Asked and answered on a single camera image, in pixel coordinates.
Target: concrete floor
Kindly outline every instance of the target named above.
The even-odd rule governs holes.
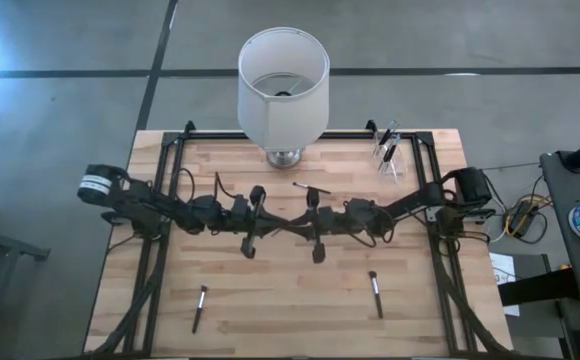
[[[0,0],[0,70],[150,69],[167,5]],[[580,67],[580,0],[180,0],[163,68],[235,68],[243,42],[272,26],[311,32],[333,67]],[[24,259],[17,269],[0,313],[0,359],[81,351],[110,228],[76,189],[87,164],[126,164],[147,83],[0,79],[0,233],[52,248],[46,263]],[[330,128],[395,116],[409,128],[459,128],[472,166],[580,146],[580,75],[333,77],[331,89]],[[237,129],[235,109],[233,78],[161,79],[147,128],[194,120]],[[489,172],[509,203],[539,174]],[[504,239],[491,250],[567,263],[545,213],[544,241]],[[527,342],[515,345],[554,355]]]

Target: lamp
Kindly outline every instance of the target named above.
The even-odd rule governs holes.
[[[239,125],[288,168],[328,125],[330,59],[312,35],[272,28],[251,37],[239,54]]]

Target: silver lamp base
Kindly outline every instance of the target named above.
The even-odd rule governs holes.
[[[266,153],[268,163],[277,169],[289,169],[301,161],[303,149],[292,151],[274,151]]]

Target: wooden table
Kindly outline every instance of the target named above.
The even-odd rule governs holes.
[[[432,132],[442,174],[465,167],[458,131]],[[153,180],[162,135],[137,134],[128,167],[132,177]],[[306,191],[292,186],[293,181],[332,191],[321,197],[321,206],[331,205],[336,211],[343,211],[342,202],[351,197],[386,205],[418,189],[410,145],[401,145],[408,172],[398,186],[376,173],[371,150],[367,140],[320,140],[307,147],[297,167],[280,171],[249,141],[187,141],[183,166],[195,176],[195,196],[212,193],[218,171],[232,193],[247,196],[254,185],[264,186],[266,209],[286,218],[306,209]],[[426,168],[431,179],[428,164]],[[169,178],[166,174],[164,189]],[[179,196],[188,199],[190,190],[182,173]],[[227,208],[232,205],[229,200],[219,197]],[[129,226],[115,229],[111,244],[131,231]],[[379,240],[374,249],[349,236],[324,237],[327,258],[318,265],[312,263],[312,246],[296,235],[281,232],[256,239],[254,260],[240,253],[242,237],[209,232],[191,236],[173,226],[153,356],[447,355],[428,238],[416,220],[398,223],[392,243]],[[468,301],[496,339],[511,348],[488,248],[479,241],[461,241]],[[100,345],[126,312],[140,248],[139,240],[131,241],[108,255],[86,350]],[[377,318],[369,270],[378,273],[383,320]],[[209,291],[199,331],[192,335],[202,284]],[[465,348],[456,308],[453,318],[460,348]],[[137,347],[144,325],[140,319]]]

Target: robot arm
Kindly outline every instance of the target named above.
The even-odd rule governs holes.
[[[450,179],[455,181],[456,193],[443,188]],[[319,207],[319,192],[310,188],[306,195],[308,209],[292,220],[265,210],[266,192],[259,185],[253,187],[249,199],[236,195],[228,210],[213,195],[200,196],[187,203],[168,197],[155,191],[150,182],[130,178],[125,170],[108,165],[89,165],[77,195],[88,204],[112,209],[102,214],[106,221],[116,225],[122,219],[129,220],[135,232],[144,238],[154,238],[159,234],[163,217],[172,219],[192,235],[199,234],[206,227],[213,233],[243,233],[241,252],[249,259],[255,256],[255,237],[280,230],[289,231],[315,242],[312,253],[315,263],[325,259],[322,235],[350,235],[365,231],[371,237],[385,236],[393,231],[398,221],[427,210],[433,214],[428,219],[437,223],[437,230],[452,236],[463,230],[466,215],[491,199],[483,173],[475,168],[451,171],[440,182],[428,183],[387,206],[353,198],[344,202],[343,213],[335,212],[331,207]]]

